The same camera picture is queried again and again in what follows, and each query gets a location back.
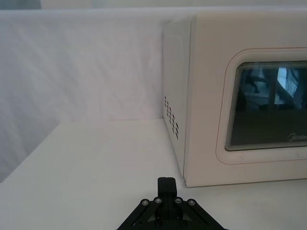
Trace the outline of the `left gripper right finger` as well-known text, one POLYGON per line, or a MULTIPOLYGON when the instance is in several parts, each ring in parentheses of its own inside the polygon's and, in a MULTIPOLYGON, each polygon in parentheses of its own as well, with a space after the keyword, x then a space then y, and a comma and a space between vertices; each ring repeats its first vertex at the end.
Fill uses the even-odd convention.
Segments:
POLYGON ((166 194, 167 220, 177 224, 183 230, 224 229, 196 200, 188 199, 185 201, 177 196, 176 180, 172 177, 166 179, 166 194))

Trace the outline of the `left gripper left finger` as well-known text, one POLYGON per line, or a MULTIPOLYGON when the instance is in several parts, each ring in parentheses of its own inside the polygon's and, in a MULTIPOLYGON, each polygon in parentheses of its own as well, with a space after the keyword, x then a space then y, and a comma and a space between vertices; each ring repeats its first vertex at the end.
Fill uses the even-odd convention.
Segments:
POLYGON ((167 177, 159 177, 157 184, 158 196, 152 201, 149 199, 142 199, 136 208, 118 227, 118 230, 140 230, 142 227, 145 227, 151 216, 153 216, 154 220, 156 220, 155 213, 165 201, 167 177))

